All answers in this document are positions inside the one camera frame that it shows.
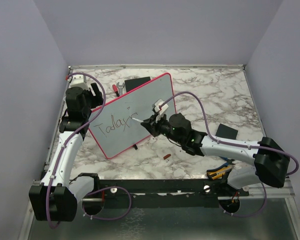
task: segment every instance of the white wall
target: white wall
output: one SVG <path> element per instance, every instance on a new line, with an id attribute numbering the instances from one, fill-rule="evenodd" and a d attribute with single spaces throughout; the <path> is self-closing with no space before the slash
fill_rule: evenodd
<path id="1" fill-rule="evenodd" d="M 283 1 L 246 69 L 267 135 L 300 162 L 300 0 Z M 291 181 L 300 213 L 300 169 Z"/>
<path id="2" fill-rule="evenodd" d="M 0 240 L 18 237 L 29 188 L 47 156 L 67 72 L 33 1 L 0 0 Z"/>
<path id="3" fill-rule="evenodd" d="M 247 64 L 282 0 L 34 0 L 69 65 Z"/>

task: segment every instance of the marble table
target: marble table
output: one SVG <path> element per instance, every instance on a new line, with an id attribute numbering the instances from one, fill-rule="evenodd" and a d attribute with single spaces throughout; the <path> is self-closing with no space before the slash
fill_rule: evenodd
<path id="1" fill-rule="evenodd" d="M 169 72 L 174 93 L 190 91 L 196 94 L 207 113 L 211 133 L 219 124 L 238 130 L 238 140 L 260 140 L 263 137 L 258 116 L 242 69 L 188 68 L 188 69 L 140 69 L 117 67 L 116 69 L 79 69 L 96 77 L 105 88 L 106 101 L 116 97 L 112 84 L 127 79 L 157 77 Z M 192 128 L 205 132 L 203 115 L 198 102 L 190 95 L 175 98 L 176 110 L 191 121 Z M 106 159 L 88 132 L 75 158 L 71 178 L 80 173 L 98 173 L 101 179 L 195 179 L 205 178 L 207 169 L 224 163 L 214 156 L 191 156 L 163 136 L 149 137 L 113 159 Z M 236 168 L 245 163 L 236 161 Z"/>

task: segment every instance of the purple cable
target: purple cable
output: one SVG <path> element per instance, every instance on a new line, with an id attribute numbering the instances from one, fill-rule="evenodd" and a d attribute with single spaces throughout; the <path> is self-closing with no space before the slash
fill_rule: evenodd
<path id="1" fill-rule="evenodd" d="M 91 218 L 99 219 L 99 220 L 104 220 L 104 221 L 118 220 L 118 219 L 122 219 L 124 216 L 126 216 L 126 215 L 129 213 L 129 211 L 130 211 L 130 209 L 131 209 L 131 205 L 132 205 L 131 195 L 130 195 L 130 193 L 128 192 L 127 189 L 125 189 L 125 188 L 123 188 L 123 187 L 121 187 L 121 186 L 108 186 L 108 187 L 102 188 L 102 189 L 100 189 L 100 190 L 90 192 L 90 193 L 88 193 L 86 196 L 90 196 L 90 195 L 92 195 L 92 194 L 97 194 L 97 193 L 100 193 L 100 192 L 102 192 L 102 191 L 105 191 L 105 190 L 108 190 L 108 189 L 113 189 L 113 188 L 121 189 L 121 190 L 125 191 L 126 194 L 127 194 L 128 197 L 129 197 L 129 206 L 128 206 L 128 209 L 126 210 L 126 212 L 125 212 L 124 214 L 122 214 L 121 216 L 112 217 L 112 218 L 104 218 L 104 217 L 99 217 L 99 216 L 95 216 L 95 215 L 89 215 L 89 214 L 86 213 L 85 207 L 84 207 L 84 205 L 82 204 L 82 210 L 83 210 L 83 212 L 84 212 L 84 216 L 87 215 L 87 216 L 89 216 L 89 217 L 91 217 Z"/>
<path id="2" fill-rule="evenodd" d="M 94 77 L 94 76 L 91 76 L 90 74 L 87 74 L 87 73 L 84 73 L 84 72 L 74 72 L 74 73 L 71 73 L 68 75 L 68 78 L 74 76 L 74 75 L 84 75 L 86 77 L 89 77 L 91 79 L 93 79 L 94 81 L 96 81 L 99 85 L 100 85 L 100 88 L 102 90 L 102 94 L 103 94 L 103 102 L 102 102 L 102 105 L 101 105 L 101 109 L 98 111 L 98 113 L 91 119 L 89 120 L 87 123 L 85 123 L 84 125 L 82 125 L 81 127 L 79 127 L 77 130 L 75 130 L 65 141 L 64 141 L 64 146 L 65 147 L 62 147 L 59 151 L 59 154 L 56 158 L 56 161 L 55 161 L 55 165 L 54 165 L 54 168 L 52 170 L 52 173 L 51 175 L 54 176 L 56 174 L 56 171 L 57 171 L 57 168 L 58 168 L 58 165 L 59 165 L 59 162 L 60 162 L 60 159 L 61 159 L 61 156 L 62 156 L 62 153 L 64 152 L 64 149 L 67 147 L 67 144 L 68 142 L 70 141 L 70 139 L 75 135 L 77 134 L 78 132 L 80 132 L 81 129 L 85 128 L 88 124 L 90 124 L 93 120 L 95 120 L 99 115 L 100 113 L 102 112 L 102 110 L 104 109 L 105 107 L 105 104 L 106 104 L 106 92 L 105 92 L 105 89 L 104 87 L 102 86 L 102 84 Z M 51 217 L 50 217 L 50 206 L 49 206 L 49 196 L 50 196 L 50 191 L 51 191 L 51 186 L 52 186 L 52 182 L 53 182 L 53 179 L 50 178 L 50 181 L 49 181 L 49 184 L 48 184 L 48 188 L 47 188 L 47 191 L 46 191 L 46 196 L 45 196 L 45 212 L 46 212 L 46 219 L 48 221 L 48 224 L 50 226 L 51 229 L 56 229 L 60 222 L 58 222 L 56 225 L 53 225 L 52 224 L 52 221 L 51 221 Z"/>
<path id="3" fill-rule="evenodd" d="M 267 205 L 267 191 L 266 191 L 266 187 L 265 187 L 265 185 L 262 182 L 261 182 L 261 185 L 262 185 L 262 188 L 263 188 L 263 191 L 264 191 L 264 200 L 263 200 L 262 206 L 259 208 L 258 211 L 254 212 L 254 213 L 251 213 L 251 214 L 247 214 L 247 215 L 237 215 L 237 214 L 234 214 L 234 213 L 227 212 L 226 210 L 224 210 L 223 212 L 225 214 L 228 214 L 228 215 L 230 215 L 232 217 L 237 217 L 237 218 L 249 218 L 249 217 L 253 217 L 255 215 L 260 214 L 265 209 L 265 207 Z"/>
<path id="4" fill-rule="evenodd" d="M 227 141 L 221 141 L 221 140 L 217 140 L 215 137 L 212 136 L 212 134 L 210 133 L 210 130 L 209 130 L 209 126 L 208 126 L 208 121 L 207 121 L 207 116 L 206 116 L 206 112 L 205 112 L 205 109 L 204 109 L 204 106 L 202 105 L 200 99 L 194 95 L 192 92 L 189 92 L 189 91 L 181 91 L 171 97 L 169 97 L 161 106 L 160 108 L 167 104 L 171 99 L 174 99 L 176 96 L 179 96 L 181 94 L 190 94 L 191 96 L 193 96 L 200 104 L 200 107 L 201 107 L 201 110 L 202 110 L 202 113 L 203 113 L 203 118 L 204 118 L 204 123 L 205 123 L 205 128 L 206 128 L 206 132 L 208 133 L 209 137 L 218 142 L 218 143 L 221 143 L 221 144 L 225 144 L 225 145 L 229 145 L 229 146 L 233 146 L 233 147 L 239 147 L 239 148 L 252 148 L 252 149 L 264 149 L 264 150 L 268 150 L 268 151 L 272 151 L 272 152 L 275 152 L 275 153 L 278 153 L 278 154 L 283 154 L 283 155 L 286 155 L 288 156 L 289 158 L 292 158 L 293 161 L 295 162 L 295 169 L 292 170 L 291 172 L 288 172 L 286 175 L 287 176 L 290 176 L 294 173 L 296 173 L 299 169 L 299 162 L 298 160 L 292 156 L 290 153 L 287 153 L 285 151 L 281 151 L 281 150 L 278 150 L 278 149 L 274 149 L 274 148 L 271 148 L 271 147 L 266 147 L 266 146 L 248 146 L 248 145 L 245 145 L 245 144 L 238 144 L 238 143 L 232 143 L 232 142 L 227 142 Z"/>

